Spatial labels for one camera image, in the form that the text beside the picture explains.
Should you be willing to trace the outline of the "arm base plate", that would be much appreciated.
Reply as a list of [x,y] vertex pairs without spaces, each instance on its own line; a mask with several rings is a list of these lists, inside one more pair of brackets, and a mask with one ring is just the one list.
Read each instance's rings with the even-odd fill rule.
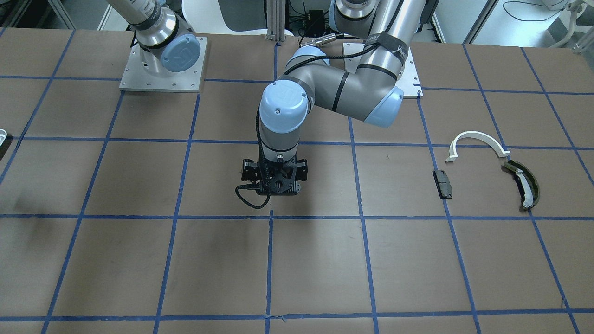
[[[363,50],[363,44],[356,44],[352,42],[343,43],[342,49],[344,55],[354,54]],[[361,56],[344,59],[345,70],[350,73],[354,73],[357,66],[359,65],[360,59]],[[397,81],[396,85],[399,87],[399,89],[403,90],[405,99],[422,98],[424,95],[420,80],[418,78],[416,65],[414,63],[412,49],[409,49],[408,51],[407,60],[399,73],[399,80]]]
[[200,44],[199,59],[193,66],[182,72],[168,71],[161,62],[140,46],[131,48],[119,88],[123,91],[137,92],[177,92],[199,93],[205,69],[208,38],[198,36]]

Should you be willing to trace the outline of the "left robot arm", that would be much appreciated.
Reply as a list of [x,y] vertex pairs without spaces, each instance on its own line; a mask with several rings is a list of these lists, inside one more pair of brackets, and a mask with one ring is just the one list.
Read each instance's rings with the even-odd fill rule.
[[365,41],[359,65],[353,73],[335,68],[331,56],[312,45],[294,53],[263,91],[255,119],[259,158],[243,161],[238,189],[299,193],[307,165],[297,159],[297,147],[314,106],[378,127],[392,125],[404,97],[399,74],[424,8],[424,0],[334,0],[329,25]]

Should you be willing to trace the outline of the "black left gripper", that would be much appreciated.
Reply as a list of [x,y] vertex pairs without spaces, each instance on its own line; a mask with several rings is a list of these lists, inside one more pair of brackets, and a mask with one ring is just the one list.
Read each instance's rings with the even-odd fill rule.
[[306,159],[297,160],[293,156],[284,163],[265,160],[268,172],[259,161],[244,159],[242,165],[242,181],[250,184],[241,185],[241,189],[255,190],[258,195],[296,195],[300,193],[301,180],[307,180],[308,164]]

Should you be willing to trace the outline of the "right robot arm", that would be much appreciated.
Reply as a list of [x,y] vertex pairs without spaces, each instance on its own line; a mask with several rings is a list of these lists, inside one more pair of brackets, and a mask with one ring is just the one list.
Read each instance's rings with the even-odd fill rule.
[[170,72],[186,71],[200,58],[201,45],[192,28],[159,0],[109,0],[131,26],[140,48]]

